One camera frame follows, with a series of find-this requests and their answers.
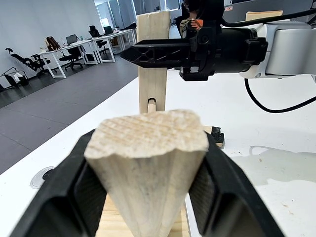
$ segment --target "red label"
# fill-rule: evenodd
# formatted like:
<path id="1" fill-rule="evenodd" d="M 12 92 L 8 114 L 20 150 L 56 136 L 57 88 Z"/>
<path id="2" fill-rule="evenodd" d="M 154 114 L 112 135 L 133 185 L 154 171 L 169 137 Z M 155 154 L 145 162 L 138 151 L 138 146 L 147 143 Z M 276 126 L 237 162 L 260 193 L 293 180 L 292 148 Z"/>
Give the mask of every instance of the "red label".
<path id="1" fill-rule="evenodd" d="M 232 11 L 233 10 L 233 6 L 227 6 L 225 7 L 225 11 Z"/>

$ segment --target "laptop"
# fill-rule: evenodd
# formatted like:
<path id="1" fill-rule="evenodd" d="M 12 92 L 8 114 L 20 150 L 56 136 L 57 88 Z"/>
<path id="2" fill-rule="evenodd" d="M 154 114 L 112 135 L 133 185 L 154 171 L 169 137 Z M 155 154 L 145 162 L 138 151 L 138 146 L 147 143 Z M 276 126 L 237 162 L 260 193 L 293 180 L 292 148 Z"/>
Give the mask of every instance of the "laptop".
<path id="1" fill-rule="evenodd" d="M 114 34 L 111 26 L 103 27 L 103 29 L 104 29 L 106 36 L 110 36 L 110 35 Z"/>
<path id="2" fill-rule="evenodd" d="M 71 35 L 66 37 L 67 41 L 67 46 L 70 46 L 72 43 L 77 43 L 77 36 L 76 35 Z"/>

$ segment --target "office chair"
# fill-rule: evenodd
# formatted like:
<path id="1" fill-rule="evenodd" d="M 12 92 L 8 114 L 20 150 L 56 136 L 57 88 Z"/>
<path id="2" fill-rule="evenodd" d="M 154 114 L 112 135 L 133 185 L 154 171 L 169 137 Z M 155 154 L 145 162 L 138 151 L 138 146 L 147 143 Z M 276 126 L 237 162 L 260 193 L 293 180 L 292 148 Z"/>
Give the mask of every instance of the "office chair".
<path id="1" fill-rule="evenodd" d="M 23 58 L 20 55 L 16 54 L 16 53 L 12 53 L 13 50 L 11 48 L 6 48 L 5 50 L 7 50 L 9 52 L 9 54 L 13 57 L 16 58 L 17 60 L 19 60 L 21 63 L 23 63 L 24 65 L 28 66 L 29 68 L 31 68 L 33 71 L 37 71 L 39 69 L 39 72 L 36 74 L 38 76 L 38 78 L 41 77 L 41 75 L 45 74 L 45 73 L 49 73 L 48 69 L 44 69 L 44 61 L 40 58 L 39 55 L 35 54 L 32 55 L 32 57 L 34 57 L 34 61 L 30 58 Z"/>
<path id="2" fill-rule="evenodd" d="M 83 68 L 82 64 L 79 62 L 76 62 L 81 57 L 81 53 L 78 47 L 70 48 L 68 49 L 68 52 L 70 55 L 64 56 L 60 58 L 60 61 L 70 61 L 70 63 L 65 67 L 65 70 L 67 71 L 67 68 L 74 69 L 74 65 L 79 65 L 81 68 Z"/>
<path id="3" fill-rule="evenodd" d="M 95 26 L 90 26 L 90 31 L 89 31 L 90 35 L 93 37 L 93 38 L 96 38 L 96 37 L 100 37 L 100 33 L 99 31 L 95 28 Z M 107 44 L 106 41 L 103 41 L 103 40 L 97 40 L 96 41 L 97 45 L 99 46 L 99 48 L 102 48 L 104 47 L 103 50 L 101 50 L 100 52 L 101 53 L 106 53 L 106 50 L 109 50 L 108 48 L 105 48 L 105 45 Z"/>

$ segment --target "wooden base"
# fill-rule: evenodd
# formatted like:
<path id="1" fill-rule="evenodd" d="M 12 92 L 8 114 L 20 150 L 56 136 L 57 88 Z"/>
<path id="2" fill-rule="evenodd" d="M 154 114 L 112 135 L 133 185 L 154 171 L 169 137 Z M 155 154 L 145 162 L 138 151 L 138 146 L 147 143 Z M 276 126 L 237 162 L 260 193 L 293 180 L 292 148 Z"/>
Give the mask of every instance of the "wooden base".
<path id="1" fill-rule="evenodd" d="M 96 237 L 134 237 L 108 195 Z M 190 237 L 184 205 L 168 237 Z"/>

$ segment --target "wooden block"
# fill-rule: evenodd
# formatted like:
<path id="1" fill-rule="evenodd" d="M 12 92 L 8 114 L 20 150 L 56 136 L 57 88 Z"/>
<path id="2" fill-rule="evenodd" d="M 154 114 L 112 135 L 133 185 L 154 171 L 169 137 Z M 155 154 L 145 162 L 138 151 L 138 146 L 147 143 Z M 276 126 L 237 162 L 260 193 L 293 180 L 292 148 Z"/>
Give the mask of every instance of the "wooden block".
<path id="1" fill-rule="evenodd" d="M 203 126 L 204 131 L 207 132 L 208 134 L 212 133 L 212 128 L 213 127 L 210 127 L 210 126 Z"/>
<path id="2" fill-rule="evenodd" d="M 249 11 L 246 14 L 246 21 L 257 20 L 266 17 L 282 16 L 283 11 Z"/>
<path id="3" fill-rule="evenodd" d="M 110 197 L 105 200 L 96 237 L 133 237 Z M 181 208 L 168 237 L 190 237 L 185 206 Z"/>
<path id="4" fill-rule="evenodd" d="M 137 16 L 137 39 L 158 40 L 169 38 L 170 12 L 161 11 Z M 147 113 L 148 100 L 156 100 L 157 111 L 164 111 L 166 100 L 167 68 L 138 67 L 139 108 Z"/>
<path id="5" fill-rule="evenodd" d="M 215 144 L 218 147 L 223 147 L 223 145 L 224 145 L 224 134 L 221 133 L 221 128 L 220 127 L 203 126 L 203 129 L 204 129 L 205 132 L 207 132 L 208 134 L 213 136 L 213 138 L 215 140 Z"/>
<path id="6" fill-rule="evenodd" d="M 135 237 L 167 237 L 207 150 L 198 116 L 174 110 L 105 120 L 84 155 Z"/>
<path id="7" fill-rule="evenodd" d="M 156 100 L 155 99 L 151 99 L 148 101 L 148 109 L 147 109 L 148 113 L 154 113 L 156 112 Z"/>

